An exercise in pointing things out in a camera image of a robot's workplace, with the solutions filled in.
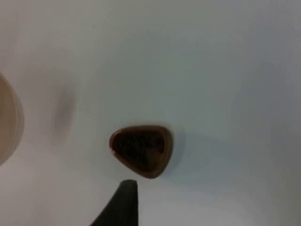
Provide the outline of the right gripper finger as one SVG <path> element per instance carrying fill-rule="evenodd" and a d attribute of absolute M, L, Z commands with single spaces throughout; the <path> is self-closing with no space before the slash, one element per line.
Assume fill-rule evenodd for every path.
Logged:
<path fill-rule="evenodd" d="M 93 226 L 138 226 L 138 184 L 123 180 Z"/>

